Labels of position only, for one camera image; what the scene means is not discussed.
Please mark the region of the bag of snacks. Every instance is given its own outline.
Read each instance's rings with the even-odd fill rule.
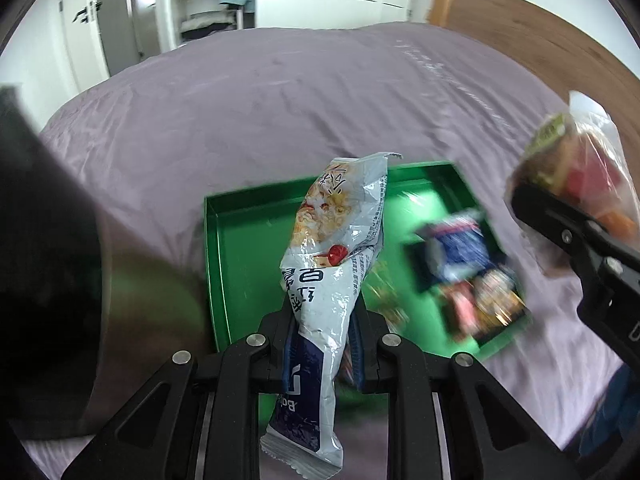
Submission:
[[[262,450],[310,480],[342,468],[334,378],[360,286],[382,248],[387,157],[336,158],[298,209],[280,269],[298,330]]]
[[[640,206],[618,130],[604,109],[580,92],[570,92],[569,112],[549,118],[527,146],[507,182],[509,208],[520,182],[544,187],[594,217],[613,237],[640,248]],[[545,274],[570,270],[564,251],[522,227]]]

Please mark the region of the wrinkled fabric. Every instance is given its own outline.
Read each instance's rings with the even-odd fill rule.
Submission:
[[[540,273],[502,197],[532,133],[564,109],[516,62],[437,27],[258,28],[128,68],[62,107],[41,135],[122,224],[165,260],[201,275],[205,195],[318,174],[336,156],[392,151],[403,162],[453,160],[487,211],[533,316],[485,364],[563,446],[620,362],[578,320],[579,280]],[[386,442],[381,426],[386,421],[372,420],[352,431],[338,422],[340,478],[360,478],[365,462],[367,478],[385,477],[386,444],[358,444],[363,434]],[[269,459],[263,468],[263,478],[283,477]]]

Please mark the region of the silver bolt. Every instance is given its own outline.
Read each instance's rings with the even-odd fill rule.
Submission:
[[[177,365],[185,365],[191,360],[191,354],[186,350],[178,350],[171,360]]]
[[[607,267],[611,269],[616,274],[622,274],[622,264],[619,260],[613,258],[612,256],[607,256],[604,259],[604,263],[607,264]]]
[[[398,334],[385,334],[382,336],[382,342],[387,346],[398,346],[402,338]]]
[[[474,359],[469,354],[456,355],[456,364],[463,367],[471,366],[474,363]]]
[[[267,341],[267,338],[265,338],[265,336],[263,336],[262,334],[251,334],[246,339],[246,343],[249,346],[262,346],[264,345],[265,341]]]
[[[600,224],[597,224],[593,220],[587,220],[587,225],[597,233],[602,232],[602,227],[600,227]]]

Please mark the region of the mattress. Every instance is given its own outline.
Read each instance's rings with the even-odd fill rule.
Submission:
[[[578,279],[540,273],[502,198],[535,128],[563,109],[516,62],[441,28],[259,28],[193,41],[117,74],[64,105],[41,138],[157,256],[200,275],[207,194],[318,174],[336,156],[454,161],[533,318],[485,365],[564,446],[620,363],[578,320]],[[338,436],[341,478],[385,477],[385,420],[338,424]],[[85,441],[26,447],[57,478]],[[262,466],[263,478],[286,471],[268,458]]]

